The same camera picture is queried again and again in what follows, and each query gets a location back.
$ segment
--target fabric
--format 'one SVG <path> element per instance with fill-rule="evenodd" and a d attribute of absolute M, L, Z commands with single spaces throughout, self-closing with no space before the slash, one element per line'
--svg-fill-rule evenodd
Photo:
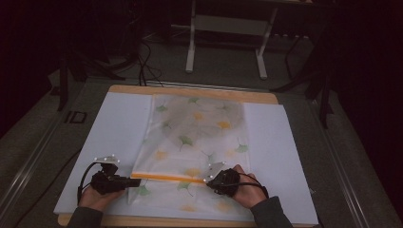
<path fill-rule="evenodd" d="M 259 228 L 292 228 L 290 220 L 283 214 L 278 197 L 264 200 L 251 208 Z"/>
<path fill-rule="evenodd" d="M 77 207 L 67 228 L 99 228 L 103 213 L 88 207 Z"/>
<path fill-rule="evenodd" d="M 247 129 L 240 103 L 202 97 L 154 95 L 148 130 L 132 178 L 142 175 L 202 180 L 208 164 L 249 170 Z M 186 212 L 250 214 L 204 183 L 145 180 L 134 203 Z"/>

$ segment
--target sleeve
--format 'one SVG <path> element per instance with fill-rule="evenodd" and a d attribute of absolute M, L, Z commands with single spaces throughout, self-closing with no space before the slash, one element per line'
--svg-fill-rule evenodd
<path fill-rule="evenodd" d="M 278 197 L 266 199 L 251 208 L 259 228 L 292 228 L 290 220 L 283 214 Z"/>
<path fill-rule="evenodd" d="M 103 213 L 87 207 L 77 207 L 67 228 L 99 228 Z"/>

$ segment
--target yellow leaf print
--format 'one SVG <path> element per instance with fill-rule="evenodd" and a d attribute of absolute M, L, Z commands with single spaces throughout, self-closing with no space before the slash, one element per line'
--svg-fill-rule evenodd
<path fill-rule="evenodd" d="M 230 149 L 230 150 L 227 150 L 227 151 L 225 152 L 225 156 L 226 156 L 227 158 L 232 159 L 232 158 L 234 158 L 235 156 L 237 156 L 237 152 L 235 152 L 234 149 Z"/>
<path fill-rule="evenodd" d="M 231 210 L 232 206 L 226 201 L 220 201 L 216 204 L 216 208 L 221 212 L 227 213 L 229 210 Z"/>
<path fill-rule="evenodd" d="M 190 176 L 192 178 L 198 176 L 201 173 L 201 170 L 198 168 L 189 168 L 186 169 L 186 171 L 184 172 L 185 175 Z"/>
<path fill-rule="evenodd" d="M 183 206 L 181 207 L 181 210 L 182 210 L 182 211 L 187 211 L 187 212 L 195 212 L 195 211 L 196 211 L 196 208 L 195 208 L 194 206 L 192 206 L 192 205 L 186 204 L 186 205 L 183 205 Z"/>
<path fill-rule="evenodd" d="M 196 121 L 201 121 L 204 119 L 203 115 L 200 112 L 193 113 L 193 118 L 195 118 Z"/>
<path fill-rule="evenodd" d="M 161 150 L 158 150 L 157 152 L 155 152 L 155 155 L 154 155 L 154 159 L 157 160 L 157 161 L 164 160 L 167 157 L 168 157 L 168 153 L 163 152 Z"/>
<path fill-rule="evenodd" d="M 217 125 L 221 127 L 221 129 L 231 128 L 231 124 L 229 122 L 218 122 Z"/>

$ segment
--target leaf pattern fabric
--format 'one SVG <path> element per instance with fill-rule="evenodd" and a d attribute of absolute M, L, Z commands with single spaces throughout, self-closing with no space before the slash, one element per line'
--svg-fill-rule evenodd
<path fill-rule="evenodd" d="M 133 174 L 203 179 L 209 163 L 239 163 L 249 170 L 247 129 L 241 103 L 204 97 L 154 95 L 147 132 Z M 134 203 L 186 212 L 250 212 L 220 199 L 202 183 L 147 180 Z"/>

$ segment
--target floor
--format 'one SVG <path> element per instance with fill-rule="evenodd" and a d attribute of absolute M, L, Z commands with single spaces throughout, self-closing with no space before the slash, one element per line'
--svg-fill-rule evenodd
<path fill-rule="evenodd" d="M 283 58 L 292 39 L 271 38 L 264 54 L 269 78 L 262 81 L 252 48 L 232 43 L 217 47 L 209 42 L 211 34 L 200 36 L 191 74 L 184 71 L 186 30 L 179 30 L 169 44 L 153 35 L 144 39 L 151 49 L 142 46 L 141 51 L 144 58 L 150 53 L 150 67 L 144 69 L 148 85 L 269 92 L 270 87 L 289 82 Z M 310 42 L 303 40 L 290 55 L 293 73 L 303 66 L 311 48 Z M 54 206 L 108 88 L 114 84 L 136 85 L 139 69 L 134 65 L 117 72 L 127 78 L 124 82 L 109 80 L 91 69 L 85 83 L 74 82 L 70 77 L 69 102 L 63 111 L 56 111 L 59 98 L 47 94 L 1 139 L 0 193 L 2 206 L 6 205 L 1 210 L 2 227 L 15 227 L 17 223 L 16 227 L 59 227 Z M 58 71 L 49 75 L 55 86 L 58 75 Z M 276 95 L 286 109 L 322 227 L 403 227 L 337 94 L 331 93 L 333 113 L 328 115 L 329 129 L 324 129 L 317 118 L 317 100 L 306 100 L 305 88 L 299 85 Z M 86 112 L 86 121 L 65 123 L 69 111 Z M 13 182 L 20 182 L 20 187 Z"/>

